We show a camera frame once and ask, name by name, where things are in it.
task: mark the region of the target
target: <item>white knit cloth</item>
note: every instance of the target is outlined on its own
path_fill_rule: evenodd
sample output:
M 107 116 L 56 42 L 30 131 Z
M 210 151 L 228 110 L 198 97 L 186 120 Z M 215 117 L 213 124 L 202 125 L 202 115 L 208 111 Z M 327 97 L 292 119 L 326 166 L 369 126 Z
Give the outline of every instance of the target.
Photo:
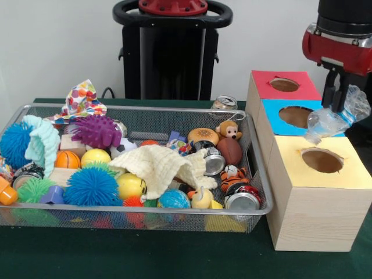
M 129 171 L 145 180 L 145 199 L 156 199 L 167 190 L 174 177 L 195 189 L 214 189 L 217 182 L 204 176 L 207 150 L 182 157 L 177 152 L 159 145 L 145 145 L 113 159 L 109 165 L 121 172 Z

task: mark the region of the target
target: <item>wooden box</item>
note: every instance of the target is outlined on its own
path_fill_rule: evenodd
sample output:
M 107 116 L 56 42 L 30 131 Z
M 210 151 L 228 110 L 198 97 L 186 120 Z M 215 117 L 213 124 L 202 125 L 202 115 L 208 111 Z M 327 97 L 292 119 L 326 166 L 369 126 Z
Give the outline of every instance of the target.
M 275 136 L 267 172 L 276 250 L 350 251 L 372 201 L 372 178 L 346 137 L 315 148 L 303 137 Z

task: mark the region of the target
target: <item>green tablecloth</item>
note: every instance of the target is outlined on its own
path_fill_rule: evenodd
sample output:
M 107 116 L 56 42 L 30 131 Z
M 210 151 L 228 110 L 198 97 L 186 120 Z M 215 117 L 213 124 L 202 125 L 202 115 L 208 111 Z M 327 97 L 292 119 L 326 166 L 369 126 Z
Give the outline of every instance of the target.
M 36 99 L 36 102 L 64 102 Z M 105 99 L 208 108 L 209 101 Z M 350 253 L 276 252 L 266 218 L 250 234 L 0 227 L 2 278 L 371 278 L 372 215 Z

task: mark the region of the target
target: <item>plastic bottle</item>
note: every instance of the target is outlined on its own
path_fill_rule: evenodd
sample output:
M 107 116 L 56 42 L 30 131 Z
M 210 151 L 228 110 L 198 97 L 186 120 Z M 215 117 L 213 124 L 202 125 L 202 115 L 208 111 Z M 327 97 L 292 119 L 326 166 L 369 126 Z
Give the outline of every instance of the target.
M 332 112 L 330 108 L 312 112 L 307 118 L 308 131 L 305 138 L 317 145 L 322 138 L 345 132 L 354 122 L 367 118 L 371 113 L 366 93 L 358 86 L 349 85 L 344 110 Z

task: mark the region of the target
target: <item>orange basketball toy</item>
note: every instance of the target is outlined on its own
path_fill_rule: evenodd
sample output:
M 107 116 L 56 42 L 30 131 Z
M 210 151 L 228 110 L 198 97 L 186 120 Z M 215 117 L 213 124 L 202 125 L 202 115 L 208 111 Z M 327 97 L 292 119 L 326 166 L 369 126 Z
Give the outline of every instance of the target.
M 71 151 L 60 151 L 57 154 L 55 167 L 62 167 L 65 169 L 78 169 L 81 168 L 79 157 Z

